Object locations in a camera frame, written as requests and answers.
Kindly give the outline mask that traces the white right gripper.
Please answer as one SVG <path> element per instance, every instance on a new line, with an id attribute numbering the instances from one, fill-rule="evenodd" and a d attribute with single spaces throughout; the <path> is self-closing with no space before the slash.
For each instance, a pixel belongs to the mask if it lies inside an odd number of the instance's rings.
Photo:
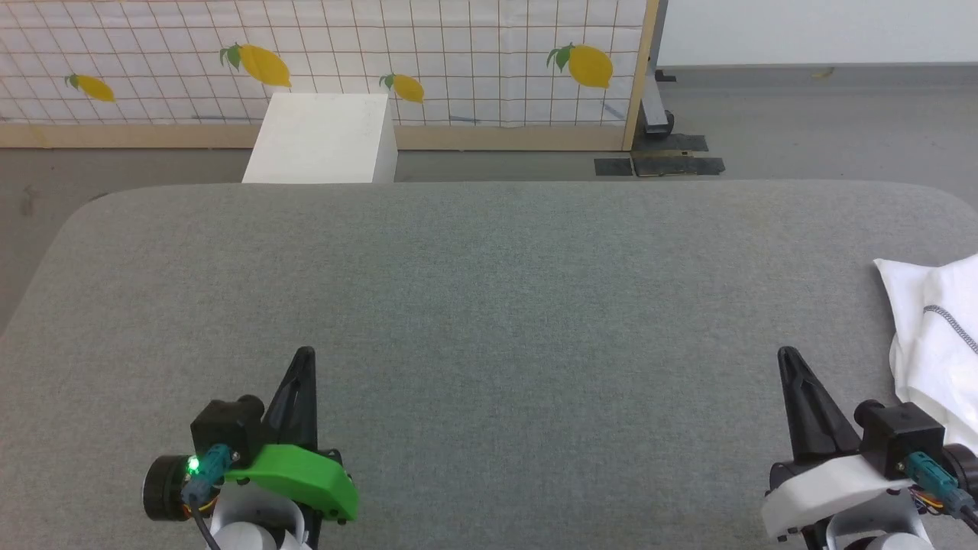
<path id="1" fill-rule="evenodd" d="M 778 351 L 779 376 L 795 462 L 829 460 L 783 481 L 761 507 L 769 539 L 901 490 L 904 478 L 890 480 L 855 454 L 860 437 L 800 351 Z"/>

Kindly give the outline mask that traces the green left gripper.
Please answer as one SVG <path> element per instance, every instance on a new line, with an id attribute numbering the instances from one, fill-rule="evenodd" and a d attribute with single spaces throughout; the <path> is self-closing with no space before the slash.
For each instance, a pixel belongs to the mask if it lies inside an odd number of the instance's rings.
<path id="1" fill-rule="evenodd" d="M 224 480 L 247 480 L 332 521 L 358 518 L 359 493 L 342 463 L 319 454 L 314 348 L 301 347 L 284 373 L 262 420 L 266 445 L 248 467 L 231 467 Z"/>

